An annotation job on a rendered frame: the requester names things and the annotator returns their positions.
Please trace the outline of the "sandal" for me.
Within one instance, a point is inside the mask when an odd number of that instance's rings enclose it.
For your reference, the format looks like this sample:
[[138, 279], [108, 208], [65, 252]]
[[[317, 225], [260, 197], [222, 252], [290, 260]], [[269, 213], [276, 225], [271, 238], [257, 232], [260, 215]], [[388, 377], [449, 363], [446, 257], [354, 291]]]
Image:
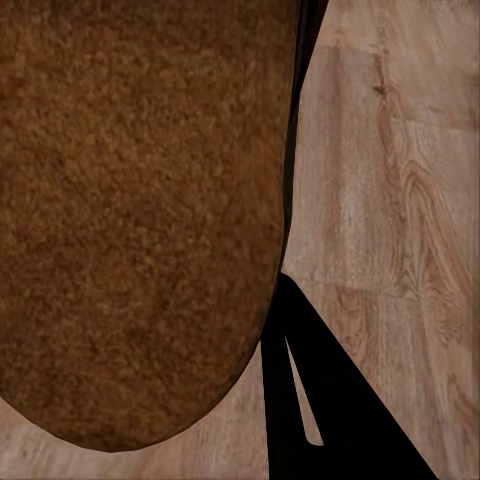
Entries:
[[0, 0], [0, 396], [162, 443], [244, 373], [328, 0]]

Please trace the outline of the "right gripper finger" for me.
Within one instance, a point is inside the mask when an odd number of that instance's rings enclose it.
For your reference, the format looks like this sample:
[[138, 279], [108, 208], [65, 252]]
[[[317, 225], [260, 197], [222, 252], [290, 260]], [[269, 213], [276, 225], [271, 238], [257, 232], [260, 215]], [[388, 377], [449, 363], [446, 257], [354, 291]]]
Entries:
[[[324, 446], [307, 441], [288, 346]], [[438, 480], [286, 273], [261, 355], [270, 480]]]

